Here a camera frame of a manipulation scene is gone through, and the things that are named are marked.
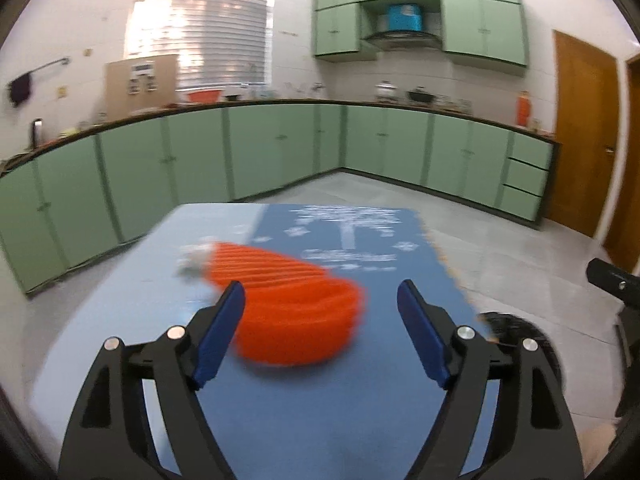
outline orange collapsible bowl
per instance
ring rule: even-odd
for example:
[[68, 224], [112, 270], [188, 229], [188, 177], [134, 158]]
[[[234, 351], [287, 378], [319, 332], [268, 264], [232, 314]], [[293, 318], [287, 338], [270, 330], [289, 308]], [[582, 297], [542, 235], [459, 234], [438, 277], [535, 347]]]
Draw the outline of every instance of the orange collapsible bowl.
[[305, 365], [335, 356], [353, 338], [363, 310], [356, 283], [263, 249], [219, 243], [207, 277], [220, 287], [231, 280], [244, 285], [236, 348], [260, 363]]
[[196, 90], [189, 92], [188, 98], [192, 103], [210, 105], [218, 102], [220, 94], [222, 94], [222, 90]]

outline kitchen countertop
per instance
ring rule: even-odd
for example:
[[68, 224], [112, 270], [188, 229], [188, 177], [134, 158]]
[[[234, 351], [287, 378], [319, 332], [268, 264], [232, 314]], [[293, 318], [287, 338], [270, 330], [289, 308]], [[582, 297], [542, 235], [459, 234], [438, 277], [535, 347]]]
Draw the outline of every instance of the kitchen countertop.
[[79, 132], [78, 134], [63, 137], [61, 139], [54, 140], [49, 142], [36, 150], [28, 153], [21, 153], [19, 155], [15, 155], [6, 161], [4, 168], [0, 168], [0, 176], [5, 173], [14, 170], [18, 166], [25, 164], [26, 162], [37, 158], [38, 156], [50, 152], [60, 146], [65, 146], [70, 142], [74, 142], [75, 140], [83, 139], [85, 137], [89, 137], [95, 134], [99, 134], [100, 132], [104, 132], [106, 130], [111, 130], [113, 128], [117, 128], [119, 126], [124, 126], [126, 124], [137, 123], [139, 121], [146, 121], [149, 119], [154, 119], [158, 117], [165, 117], [174, 114], [181, 114], [184, 112], [194, 112], [197, 110], [209, 110], [213, 108], [230, 108], [230, 107], [239, 107], [239, 106], [250, 106], [250, 105], [273, 105], [273, 104], [334, 104], [334, 105], [351, 105], [351, 106], [372, 106], [372, 107], [381, 107], [381, 108], [399, 108], [401, 110], [414, 110], [418, 112], [428, 112], [431, 114], [437, 115], [445, 115], [450, 117], [457, 117], [460, 119], [467, 119], [471, 121], [475, 121], [477, 123], [490, 124], [491, 126], [498, 126], [499, 128], [505, 128], [507, 130], [513, 130], [514, 132], [518, 132], [524, 134], [529, 137], [534, 137], [536, 139], [545, 140], [551, 144], [559, 144], [556, 140], [550, 139], [546, 136], [541, 136], [536, 134], [530, 130], [525, 128], [521, 128], [519, 126], [513, 126], [512, 124], [503, 124], [497, 121], [491, 121], [488, 119], [483, 119], [480, 117], [470, 116], [466, 114], [460, 114], [456, 112], [449, 112], [443, 110], [436, 110], [434, 108], [428, 106], [419, 106], [419, 105], [411, 105], [411, 104], [395, 104], [395, 103], [379, 103], [374, 101], [338, 101], [331, 99], [272, 99], [272, 100], [244, 100], [244, 101], [232, 101], [232, 102], [220, 102], [209, 105], [184, 105], [177, 106], [175, 108], [166, 108], [163, 110], [158, 110], [155, 112], [151, 112], [148, 114], [141, 114], [132, 117], [128, 117], [126, 119], [121, 119], [118, 121], [113, 121], [110, 123], [100, 124], [98, 126], [93, 126], [92, 128], [88, 128]]

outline orange basket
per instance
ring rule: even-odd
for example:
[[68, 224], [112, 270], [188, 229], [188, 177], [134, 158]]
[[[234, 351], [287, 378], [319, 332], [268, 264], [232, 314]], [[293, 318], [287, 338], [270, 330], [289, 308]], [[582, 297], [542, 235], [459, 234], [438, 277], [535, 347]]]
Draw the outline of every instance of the orange basket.
[[222, 90], [196, 90], [189, 92], [188, 97], [192, 103], [210, 105], [218, 102], [220, 94], [222, 94]]

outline table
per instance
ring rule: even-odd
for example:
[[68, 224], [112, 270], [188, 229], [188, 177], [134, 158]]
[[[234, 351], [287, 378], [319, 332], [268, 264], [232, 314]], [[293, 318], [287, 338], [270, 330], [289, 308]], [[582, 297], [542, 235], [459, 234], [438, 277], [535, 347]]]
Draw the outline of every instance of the table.
[[[198, 393], [203, 412], [240, 480], [402, 479], [427, 437], [444, 393], [430, 381], [396, 309], [410, 278], [427, 302], [486, 334], [463, 293], [406, 209], [262, 204], [189, 204], [158, 224], [97, 287], [52, 346], [30, 406], [62, 446], [78, 391], [103, 341], [155, 340], [219, 296], [176, 274], [181, 246], [214, 236], [290, 254], [357, 280], [364, 322], [350, 347], [324, 364], [268, 368], [231, 349]], [[480, 465], [495, 412], [488, 385], [465, 471]], [[152, 381], [145, 397], [161, 463], [178, 472]]]

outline window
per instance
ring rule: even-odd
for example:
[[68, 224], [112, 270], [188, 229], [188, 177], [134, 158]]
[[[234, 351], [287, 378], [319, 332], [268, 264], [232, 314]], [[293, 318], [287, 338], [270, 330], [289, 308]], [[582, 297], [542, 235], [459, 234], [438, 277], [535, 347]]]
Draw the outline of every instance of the window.
[[273, 0], [134, 0], [127, 57], [178, 54], [178, 88], [271, 79]]

